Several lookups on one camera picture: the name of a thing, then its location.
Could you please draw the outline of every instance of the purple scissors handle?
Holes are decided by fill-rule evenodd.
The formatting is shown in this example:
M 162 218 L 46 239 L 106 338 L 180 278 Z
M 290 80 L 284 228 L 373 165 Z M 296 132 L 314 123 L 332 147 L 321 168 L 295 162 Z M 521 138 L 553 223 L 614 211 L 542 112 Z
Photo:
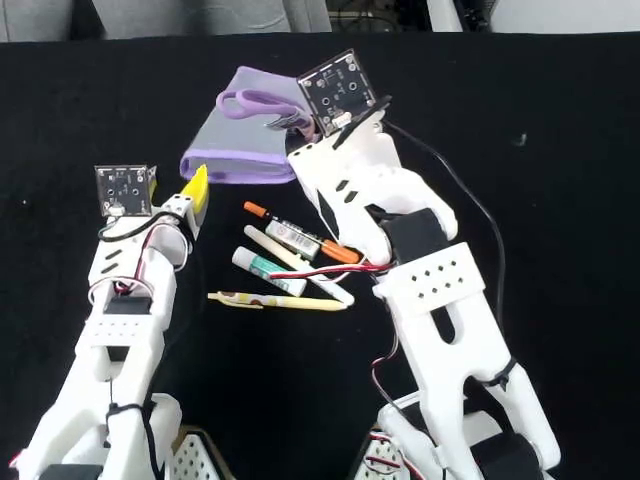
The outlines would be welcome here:
M 228 99 L 234 98 L 236 104 L 231 106 Z M 280 115 L 290 117 L 304 111 L 295 101 L 262 90 L 225 90 L 216 98 L 218 107 L 227 118 L 241 119 L 254 115 Z

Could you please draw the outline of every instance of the gray chair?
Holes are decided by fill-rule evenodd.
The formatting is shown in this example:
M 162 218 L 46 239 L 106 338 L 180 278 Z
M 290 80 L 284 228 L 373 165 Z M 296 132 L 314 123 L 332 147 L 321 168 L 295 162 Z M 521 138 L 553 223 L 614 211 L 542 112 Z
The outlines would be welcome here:
M 106 38 L 331 31 L 325 0 L 93 0 L 93 3 Z M 74 0 L 0 0 L 0 42 L 66 40 L 73 4 Z

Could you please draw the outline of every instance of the perforated metal bracket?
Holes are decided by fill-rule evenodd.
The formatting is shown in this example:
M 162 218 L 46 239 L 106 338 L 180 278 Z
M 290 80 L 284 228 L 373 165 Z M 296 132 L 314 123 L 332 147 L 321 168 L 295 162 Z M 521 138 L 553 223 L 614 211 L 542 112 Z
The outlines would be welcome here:
M 400 465 L 391 466 L 387 462 Z M 409 470 L 395 445 L 371 440 L 353 480 L 410 480 Z
M 220 480 L 220 475 L 198 435 L 189 434 L 173 457 L 175 480 Z
M 373 288 L 378 298 L 393 296 L 415 314 L 433 311 L 485 285 L 469 246 L 459 243 L 393 268 Z

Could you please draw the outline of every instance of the scissors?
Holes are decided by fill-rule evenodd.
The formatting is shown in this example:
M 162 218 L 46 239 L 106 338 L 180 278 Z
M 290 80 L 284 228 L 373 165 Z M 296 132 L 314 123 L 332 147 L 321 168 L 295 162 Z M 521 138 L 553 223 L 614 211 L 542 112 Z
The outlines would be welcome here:
M 229 99 L 235 100 L 233 106 L 227 102 Z M 225 90 L 216 98 L 216 107 L 225 117 L 234 120 L 255 115 L 279 115 L 266 126 L 276 130 L 298 128 L 305 137 L 313 135 L 315 130 L 311 115 L 298 102 L 263 90 Z

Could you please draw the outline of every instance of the white 3d-printed part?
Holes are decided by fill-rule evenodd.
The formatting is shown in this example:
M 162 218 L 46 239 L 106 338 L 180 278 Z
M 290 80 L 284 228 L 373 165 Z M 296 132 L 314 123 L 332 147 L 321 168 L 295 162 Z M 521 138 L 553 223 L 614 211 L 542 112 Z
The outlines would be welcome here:
M 482 290 L 484 281 L 466 243 L 396 267 L 373 289 L 378 297 L 397 296 L 415 314 L 433 311 Z

